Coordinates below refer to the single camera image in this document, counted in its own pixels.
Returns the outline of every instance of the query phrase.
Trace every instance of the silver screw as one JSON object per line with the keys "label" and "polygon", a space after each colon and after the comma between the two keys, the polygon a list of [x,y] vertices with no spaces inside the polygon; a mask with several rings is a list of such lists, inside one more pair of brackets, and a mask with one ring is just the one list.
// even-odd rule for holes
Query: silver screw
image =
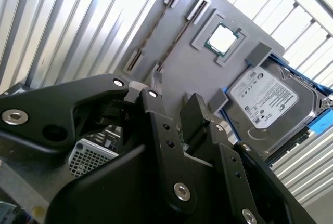
{"label": "silver screw", "polygon": [[216,124],[216,128],[218,128],[220,132],[223,131],[223,127],[221,125],[219,125],[219,124]]}
{"label": "silver screw", "polygon": [[154,92],[154,91],[152,91],[152,90],[149,91],[149,94],[150,94],[151,96],[153,96],[154,98],[157,97],[156,92]]}
{"label": "silver screw", "polygon": [[10,125],[21,125],[28,121],[29,117],[24,111],[11,109],[2,113],[2,120]]}
{"label": "silver screw", "polygon": [[189,199],[191,198],[191,193],[189,189],[186,187],[185,184],[181,182],[175,184],[175,186],[173,187],[173,191],[175,192],[176,196],[184,202],[189,201]]}
{"label": "silver screw", "polygon": [[120,80],[113,80],[114,84],[117,85],[117,86],[124,86],[124,83],[121,82]]}
{"label": "silver screw", "polygon": [[249,152],[251,151],[250,147],[247,146],[247,144],[243,144],[242,146],[246,151],[249,151]]}
{"label": "silver screw", "polygon": [[242,210],[241,213],[243,214],[243,217],[247,224],[257,224],[257,220],[255,219],[255,216],[251,211],[245,208]]}

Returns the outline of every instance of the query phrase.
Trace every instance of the metal grate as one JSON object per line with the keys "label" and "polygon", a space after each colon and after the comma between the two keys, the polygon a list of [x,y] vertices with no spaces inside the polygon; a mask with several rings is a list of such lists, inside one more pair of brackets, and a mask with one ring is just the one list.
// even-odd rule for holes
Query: metal grate
{"label": "metal grate", "polygon": [[75,177],[80,177],[117,156],[110,150],[82,139],[76,143],[68,159],[69,170]]}

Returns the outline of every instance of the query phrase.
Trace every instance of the white corrugated panel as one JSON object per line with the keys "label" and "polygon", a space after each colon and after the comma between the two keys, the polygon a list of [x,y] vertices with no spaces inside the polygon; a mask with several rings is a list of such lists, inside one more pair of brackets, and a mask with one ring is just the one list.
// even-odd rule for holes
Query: white corrugated panel
{"label": "white corrugated panel", "polygon": [[155,0],[0,0],[0,93],[113,72]]}
{"label": "white corrugated panel", "polygon": [[[276,39],[290,65],[314,81],[333,88],[333,18],[316,0],[229,0]],[[236,142],[229,125],[221,123]],[[272,170],[294,194],[309,205],[333,189],[333,127],[311,137]]]}

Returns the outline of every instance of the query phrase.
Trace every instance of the hard drive label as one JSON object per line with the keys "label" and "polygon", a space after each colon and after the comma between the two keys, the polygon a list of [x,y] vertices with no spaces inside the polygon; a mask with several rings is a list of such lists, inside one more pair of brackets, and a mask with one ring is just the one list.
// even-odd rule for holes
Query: hard drive label
{"label": "hard drive label", "polygon": [[268,128],[297,101],[298,95],[263,68],[249,69],[231,95],[258,128]]}

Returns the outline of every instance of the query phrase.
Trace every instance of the hard drive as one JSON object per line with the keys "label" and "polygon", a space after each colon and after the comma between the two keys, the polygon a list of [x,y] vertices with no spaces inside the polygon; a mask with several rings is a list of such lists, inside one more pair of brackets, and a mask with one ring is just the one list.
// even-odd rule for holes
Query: hard drive
{"label": "hard drive", "polygon": [[224,116],[237,138],[250,143],[264,160],[295,135],[303,135],[331,104],[310,80],[271,58],[249,67],[226,95]]}

